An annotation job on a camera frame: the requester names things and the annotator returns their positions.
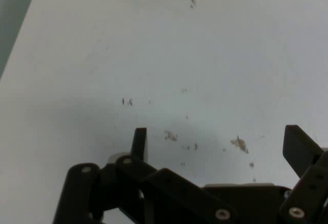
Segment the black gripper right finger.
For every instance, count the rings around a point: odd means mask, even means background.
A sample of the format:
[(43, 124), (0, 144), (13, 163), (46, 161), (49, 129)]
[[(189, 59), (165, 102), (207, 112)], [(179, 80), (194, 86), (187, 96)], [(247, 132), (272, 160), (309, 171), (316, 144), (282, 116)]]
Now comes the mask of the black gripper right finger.
[(285, 223), (327, 223), (327, 151), (298, 125), (284, 131), (283, 156), (299, 180), (280, 207)]

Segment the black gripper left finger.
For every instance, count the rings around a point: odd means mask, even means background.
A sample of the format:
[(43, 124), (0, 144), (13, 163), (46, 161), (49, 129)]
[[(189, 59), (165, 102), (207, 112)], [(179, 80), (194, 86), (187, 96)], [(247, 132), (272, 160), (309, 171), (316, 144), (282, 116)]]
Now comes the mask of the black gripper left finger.
[(77, 164), (67, 173), (54, 223), (101, 223), (120, 209), (134, 223), (238, 223), (237, 211), (169, 169), (145, 161), (147, 130), (137, 128), (131, 151), (103, 168)]

